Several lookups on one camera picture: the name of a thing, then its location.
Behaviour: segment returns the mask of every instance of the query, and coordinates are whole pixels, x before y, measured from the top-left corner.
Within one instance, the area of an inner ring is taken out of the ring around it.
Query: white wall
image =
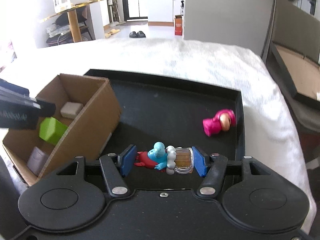
[[[273,0],[186,0],[184,39],[251,49],[261,55]]]
[[[40,23],[39,20],[54,14],[52,0],[10,0],[7,3],[7,26],[14,50],[23,55],[31,49],[47,47],[45,31],[56,17]],[[71,0],[80,3],[88,0]]]

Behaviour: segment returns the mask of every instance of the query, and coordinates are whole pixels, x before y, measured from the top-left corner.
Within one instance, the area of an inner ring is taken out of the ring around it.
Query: orange box
[[[174,35],[182,35],[182,16],[176,15],[174,18]]]

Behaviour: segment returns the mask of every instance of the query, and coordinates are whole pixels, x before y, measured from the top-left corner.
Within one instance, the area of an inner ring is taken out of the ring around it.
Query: white bedsheet
[[[90,68],[151,73],[241,90],[245,150],[300,187],[310,200],[302,229],[316,214],[298,133],[284,98],[253,52],[215,43],[152,39],[108,39],[39,49],[18,57],[0,78],[35,96],[58,73]]]

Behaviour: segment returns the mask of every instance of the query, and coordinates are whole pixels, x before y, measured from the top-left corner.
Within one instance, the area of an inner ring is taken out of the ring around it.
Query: black frame
[[[129,16],[129,4],[128,0],[122,0],[123,5],[123,14],[124,14],[124,20],[140,20],[140,19],[148,19],[148,17],[130,17]]]
[[[281,69],[281,72],[282,72],[282,75],[283,75],[283,79],[284,79],[284,82],[288,88],[288,91],[290,93],[290,95],[292,96],[293,99],[311,107],[311,108],[314,108],[314,109],[317,109],[317,110],[320,110],[320,101],[317,101],[316,99],[313,99],[311,97],[308,97],[306,95],[303,95],[301,93],[298,92],[294,82],[293,82],[293,79],[288,71],[288,68],[287,66],[285,65],[284,61],[282,60],[282,57],[280,56],[277,48],[276,48],[276,45],[273,43],[273,42],[270,42],[270,48],[271,48],[271,51],[273,53],[273,55],[275,56],[278,64],[279,64],[279,67]],[[318,64],[318,62],[315,62],[314,60],[311,60],[310,58],[306,57],[307,59],[309,59],[310,61]]]

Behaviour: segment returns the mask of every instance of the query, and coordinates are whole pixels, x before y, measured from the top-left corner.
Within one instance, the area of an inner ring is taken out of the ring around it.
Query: power cord
[[[57,40],[57,43],[58,43],[58,45],[59,45],[59,39],[60,39],[60,37],[63,35],[63,33],[61,33],[60,35],[59,35],[59,37],[58,37],[58,40]]]

